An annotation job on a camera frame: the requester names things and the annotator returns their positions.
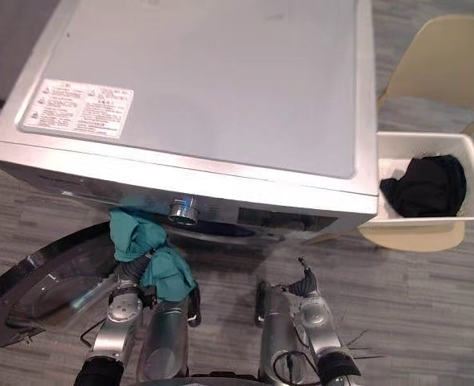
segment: black garment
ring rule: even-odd
[[[446,217],[456,216],[467,184],[459,160],[442,155],[413,158],[401,179],[383,179],[380,188],[403,217]]]

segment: beige chair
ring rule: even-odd
[[[406,50],[385,91],[387,98],[417,97],[474,110],[474,16],[446,15],[427,22]],[[463,133],[474,133],[474,121]],[[426,227],[367,227],[366,239],[392,249],[435,252],[453,248],[464,239],[464,222]],[[314,244],[332,238],[325,235]]]

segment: green cloth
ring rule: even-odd
[[[109,234],[115,244],[115,259],[132,261],[156,249],[140,285],[156,285],[159,301],[179,302],[197,286],[190,267],[179,252],[167,244],[165,230],[149,214],[117,207],[109,211]]]

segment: laundry basket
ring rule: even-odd
[[[412,158],[446,155],[455,156],[464,168],[467,191],[464,203],[456,217],[400,216],[387,202],[381,191],[378,194],[378,214],[362,227],[425,226],[453,221],[474,220],[474,143],[468,135],[453,133],[379,132],[378,177],[400,179]]]

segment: warning label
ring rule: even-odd
[[[132,100],[133,90],[46,79],[23,126],[119,138]]]

